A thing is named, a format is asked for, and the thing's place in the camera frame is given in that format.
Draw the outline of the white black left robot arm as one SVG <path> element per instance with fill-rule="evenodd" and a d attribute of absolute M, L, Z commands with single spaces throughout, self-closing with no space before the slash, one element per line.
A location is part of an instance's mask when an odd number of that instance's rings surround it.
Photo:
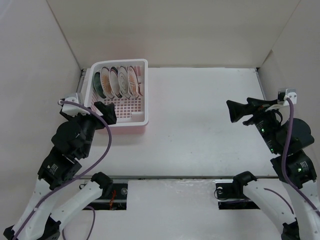
<path fill-rule="evenodd" d="M 60 114 L 66 119 L 51 138 L 53 148 L 37 173 L 35 189 L 19 221 L 7 227 L 3 235 L 8 240 L 56 240 L 66 224 L 92 201 L 111 195 L 113 180 L 102 172 L 95 173 L 75 196 L 54 209 L 61 190 L 95 168 L 108 154 L 112 134 L 110 126 L 116 124 L 115 104 L 101 101 L 91 108 L 61 99 Z M 108 144 L 102 156 L 82 174 L 79 160 L 89 156 L 95 131 L 106 129 Z"/>

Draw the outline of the blue floral green plate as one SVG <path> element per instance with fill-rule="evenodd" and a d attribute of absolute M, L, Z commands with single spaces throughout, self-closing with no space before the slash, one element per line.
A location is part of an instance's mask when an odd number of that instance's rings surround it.
<path fill-rule="evenodd" d="M 100 72 L 96 72 L 94 74 L 94 77 L 93 77 L 93 86 L 94 86 L 94 89 L 96 91 L 96 93 L 103 99 L 106 98 L 105 94 L 104 94 L 104 91 L 103 91 L 103 88 L 102 88 L 102 84 L 101 84 L 101 74 Z"/>

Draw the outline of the green red rimmed plate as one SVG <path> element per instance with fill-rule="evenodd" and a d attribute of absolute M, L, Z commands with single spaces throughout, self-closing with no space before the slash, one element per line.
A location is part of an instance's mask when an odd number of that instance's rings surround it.
<path fill-rule="evenodd" d="M 120 84 L 118 79 L 118 70 L 114 66 L 112 66 L 109 70 L 109 82 L 110 82 L 113 95 L 116 98 L 121 99 L 123 95 L 120 89 Z"/>

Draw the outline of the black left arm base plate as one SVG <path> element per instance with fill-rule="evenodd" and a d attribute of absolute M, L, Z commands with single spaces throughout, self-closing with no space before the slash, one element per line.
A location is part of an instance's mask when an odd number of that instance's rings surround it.
<path fill-rule="evenodd" d="M 124 211 L 127 209 L 128 182 L 116 182 L 107 196 L 92 201 L 89 206 L 106 211 Z"/>

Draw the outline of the orange sunburst plate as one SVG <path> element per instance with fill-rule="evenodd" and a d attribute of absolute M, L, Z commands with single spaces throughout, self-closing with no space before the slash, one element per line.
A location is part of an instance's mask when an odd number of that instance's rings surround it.
<path fill-rule="evenodd" d="M 129 88 L 130 88 L 131 94 L 133 97 L 138 98 L 139 97 L 139 93 L 138 93 L 139 82 L 138 82 L 138 77 L 137 77 L 137 74 L 136 74 L 133 66 L 128 67 L 127 75 L 128 75 Z"/>
<path fill-rule="evenodd" d="M 107 67 L 102 67 L 100 70 L 100 82 L 104 95 L 109 99 L 114 99 L 115 96 L 111 88 L 109 73 L 110 71 Z"/>

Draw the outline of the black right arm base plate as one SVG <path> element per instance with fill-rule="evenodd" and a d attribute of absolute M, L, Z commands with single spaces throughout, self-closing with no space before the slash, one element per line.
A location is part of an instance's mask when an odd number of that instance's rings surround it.
<path fill-rule="evenodd" d="M 233 182 L 216 182 L 214 197 L 218 200 L 219 210 L 258 210 L 259 207 Z"/>

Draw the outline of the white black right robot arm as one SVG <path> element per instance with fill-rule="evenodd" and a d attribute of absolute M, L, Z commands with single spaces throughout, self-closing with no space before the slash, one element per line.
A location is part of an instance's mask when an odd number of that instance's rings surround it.
<path fill-rule="evenodd" d="M 242 104 L 227 100 L 231 122 L 244 116 L 250 119 L 243 125 L 254 125 L 265 144 L 276 157 L 271 159 L 288 199 L 264 186 L 251 172 L 235 175 L 225 193 L 217 193 L 223 201 L 249 199 L 272 221 L 283 240 L 318 240 L 320 238 L 319 181 L 313 161 L 304 148 L 314 143 L 311 128 L 294 117 L 294 104 L 288 96 L 283 104 L 289 106 L 289 118 L 276 109 L 278 100 L 265 101 L 247 98 Z"/>

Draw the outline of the white plate grey emblem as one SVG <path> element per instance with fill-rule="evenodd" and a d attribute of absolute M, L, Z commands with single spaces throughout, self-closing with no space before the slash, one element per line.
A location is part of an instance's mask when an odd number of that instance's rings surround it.
<path fill-rule="evenodd" d="M 118 83 L 122 96 L 126 99 L 130 99 L 131 94 L 129 91 L 128 72 L 124 66 L 120 66 L 118 69 Z"/>

